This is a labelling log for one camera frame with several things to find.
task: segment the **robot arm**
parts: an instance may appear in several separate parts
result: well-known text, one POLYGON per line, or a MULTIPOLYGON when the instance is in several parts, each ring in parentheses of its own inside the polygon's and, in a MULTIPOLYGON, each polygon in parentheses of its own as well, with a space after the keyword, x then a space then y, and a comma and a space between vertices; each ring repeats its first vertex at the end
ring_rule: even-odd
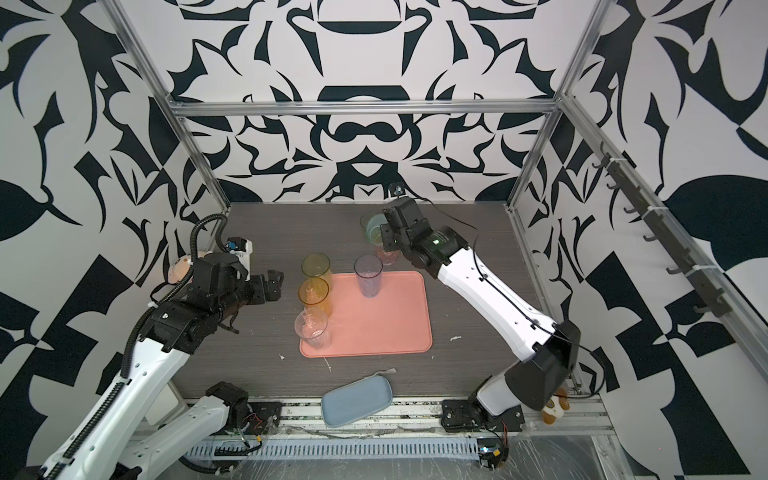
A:
POLYGON ((449 227, 433 230, 410 197, 387 204, 382 225, 384 250, 401 250, 413 266, 463 296, 496 328, 517 362, 491 378, 476 394, 491 415, 519 405, 541 410, 576 362, 579 329, 526 303, 494 275, 460 235, 449 227))
POLYGON ((281 272, 269 270, 266 277, 250 274, 249 240, 234 237, 220 245, 227 253, 197 259, 190 284, 145 313, 138 341, 126 352, 131 356, 127 378, 118 373, 88 417, 42 468, 17 478, 151 480, 206 436, 243 424, 247 393, 220 382, 184 415, 140 445, 126 448, 157 395, 205 337, 218 327, 238 333, 232 322, 241 307, 280 298, 281 272))

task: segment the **plastic cup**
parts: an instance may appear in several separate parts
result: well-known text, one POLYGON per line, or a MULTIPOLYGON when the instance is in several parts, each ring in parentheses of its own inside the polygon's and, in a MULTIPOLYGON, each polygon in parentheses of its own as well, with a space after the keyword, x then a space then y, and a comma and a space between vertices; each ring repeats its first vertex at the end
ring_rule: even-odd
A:
POLYGON ((397 261, 397 257, 400 255, 400 250, 395 250, 394 252, 384 251, 384 246, 381 243, 377 243, 374 247, 374 250, 376 252, 376 256, 386 266, 394 264, 394 262, 397 261))
POLYGON ((333 288, 333 274, 331 273, 331 260, 324 253, 311 253, 301 261, 301 271, 304 275, 322 278, 333 288))
POLYGON ((382 286, 382 261, 370 253, 355 260, 357 284, 363 296, 373 298, 379 294, 382 286))
POLYGON ((304 280, 304 283, 299 287, 299 300, 301 300, 305 308, 315 306, 325 312, 327 316, 333 314, 330 288, 328 283, 322 278, 311 276, 304 280))
POLYGON ((382 225, 384 223, 387 223, 386 217, 381 212, 365 214, 360 217, 362 233, 369 243, 382 243, 382 225))
POLYGON ((293 324, 296 334, 316 349, 327 347, 331 343, 328 333, 328 316, 322 309, 310 307, 296 317, 293 324))

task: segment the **black and white patterned wall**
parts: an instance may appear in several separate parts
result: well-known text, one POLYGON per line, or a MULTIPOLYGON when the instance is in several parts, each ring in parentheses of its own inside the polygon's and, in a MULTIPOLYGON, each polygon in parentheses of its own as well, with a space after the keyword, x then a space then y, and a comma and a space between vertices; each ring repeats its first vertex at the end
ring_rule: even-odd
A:
POLYGON ((130 0, 188 101, 535 98, 557 90, 594 0, 130 0))
POLYGON ((543 114, 191 118, 232 201, 506 200, 543 114))
POLYGON ((0 1, 0 118, 11 478, 85 417, 192 226, 220 209, 93 0, 0 1))
MULTIPOLYGON (((762 2, 619 0, 575 88, 763 318, 766 18, 762 2)), ((768 385, 722 324, 694 311, 702 300, 666 273, 669 256, 643 240, 650 231, 596 161, 564 118, 518 212, 557 314, 606 364, 601 397, 636 475, 764 478, 768 421, 756 413, 768 385)), ((580 360, 599 384, 601 367, 580 360)))
MULTIPOLYGON (((594 0, 131 0, 179 101, 551 98, 594 0)), ((541 115, 198 118, 233 201, 506 200, 541 115)))

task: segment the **stuffed toy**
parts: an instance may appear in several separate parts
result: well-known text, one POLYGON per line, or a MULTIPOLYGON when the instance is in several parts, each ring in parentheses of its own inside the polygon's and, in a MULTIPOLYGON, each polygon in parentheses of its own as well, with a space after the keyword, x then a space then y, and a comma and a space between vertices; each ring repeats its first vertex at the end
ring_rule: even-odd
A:
POLYGON ((549 399, 547 405, 542 409, 541 416, 544 423, 552 425, 555 420, 565 415, 565 411, 571 409, 571 405, 566 398, 567 392, 564 388, 559 388, 557 392, 549 399))
MULTIPOLYGON (((210 252, 197 252, 197 258, 203 258, 210 252)), ((181 279, 184 278, 184 275, 187 275, 187 272, 190 269, 190 265, 192 262, 192 256, 191 255, 184 255, 181 257, 175 265, 173 265, 170 269, 168 269, 168 283, 174 284, 179 283, 181 279)))

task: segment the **dark wood tabletop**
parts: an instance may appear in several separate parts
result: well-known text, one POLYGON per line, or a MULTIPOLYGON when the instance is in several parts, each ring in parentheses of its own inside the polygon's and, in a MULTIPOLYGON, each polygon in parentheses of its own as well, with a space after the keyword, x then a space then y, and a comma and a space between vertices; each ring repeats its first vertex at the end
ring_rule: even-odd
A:
MULTIPOLYGON (((520 247, 505 207, 500 203, 440 204, 440 210, 475 225, 481 232, 478 256, 507 285, 539 307, 520 247)), ((470 244, 475 232, 422 205, 433 228, 449 225, 470 244)), ((253 241, 251 272, 285 273, 282 298, 246 306, 235 327, 240 335, 219 329, 205 339, 174 383, 185 398, 204 395, 219 381, 231 382, 260 397, 317 397, 379 370, 387 375, 395 396, 465 396, 515 358, 493 327, 456 292, 424 276, 432 348, 425 353, 381 356, 306 358, 299 352, 293 322, 303 306, 296 292, 304 280, 301 261, 323 252, 334 273, 352 272, 357 257, 372 253, 359 218, 380 205, 362 204, 234 204, 223 238, 253 241)), ((414 270, 400 257, 385 270, 414 270)))

